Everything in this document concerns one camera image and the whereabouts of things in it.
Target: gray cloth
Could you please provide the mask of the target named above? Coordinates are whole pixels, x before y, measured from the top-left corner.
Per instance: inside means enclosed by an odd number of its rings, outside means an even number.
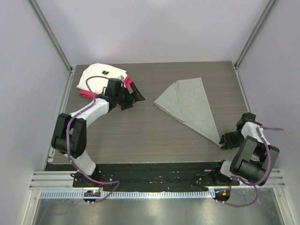
[[[175,81],[154,104],[220,146],[220,137],[201,78]]]

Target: reflective floor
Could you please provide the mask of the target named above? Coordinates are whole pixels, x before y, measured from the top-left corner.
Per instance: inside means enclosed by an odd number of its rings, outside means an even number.
[[[254,198],[254,189],[238,188],[232,190],[228,202],[246,204]],[[41,199],[33,224],[284,225],[284,222],[273,189],[260,188],[258,201],[245,208],[222,205],[210,198],[120,199],[107,200],[95,205],[85,205],[80,199]]]

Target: gray tabletop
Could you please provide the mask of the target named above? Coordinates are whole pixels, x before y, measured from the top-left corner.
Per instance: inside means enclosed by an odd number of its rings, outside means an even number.
[[[146,100],[133,108],[115,108],[97,119],[87,131],[87,152],[96,163],[185,162],[232,160],[237,149],[216,144],[181,124],[153,104],[174,81],[201,77],[219,135],[235,130],[247,111],[231,62],[115,64],[126,70]],[[87,105],[79,96],[82,72],[76,66],[66,113]],[[68,163],[55,152],[53,163]]]

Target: pink towel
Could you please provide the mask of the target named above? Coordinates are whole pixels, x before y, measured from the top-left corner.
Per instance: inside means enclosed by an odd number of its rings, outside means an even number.
[[[132,81],[130,80],[130,75],[127,74],[127,77],[124,80],[124,84],[126,85],[126,87],[127,87],[128,90],[130,90],[130,84],[131,84],[131,82]],[[92,94],[89,91],[87,91],[87,90],[80,90],[79,91],[79,95],[82,96],[82,97],[84,97],[84,98],[93,99]]]

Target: wall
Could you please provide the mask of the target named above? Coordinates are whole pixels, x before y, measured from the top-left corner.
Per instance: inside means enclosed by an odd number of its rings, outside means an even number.
[[[19,225],[68,73],[27,1],[1,0],[0,12],[0,224]]]
[[[278,1],[240,67],[253,113],[266,126],[285,128],[266,136],[280,148],[277,166],[296,212],[300,208],[299,8],[298,0]]]
[[[268,0],[37,0],[72,65],[236,61]]]

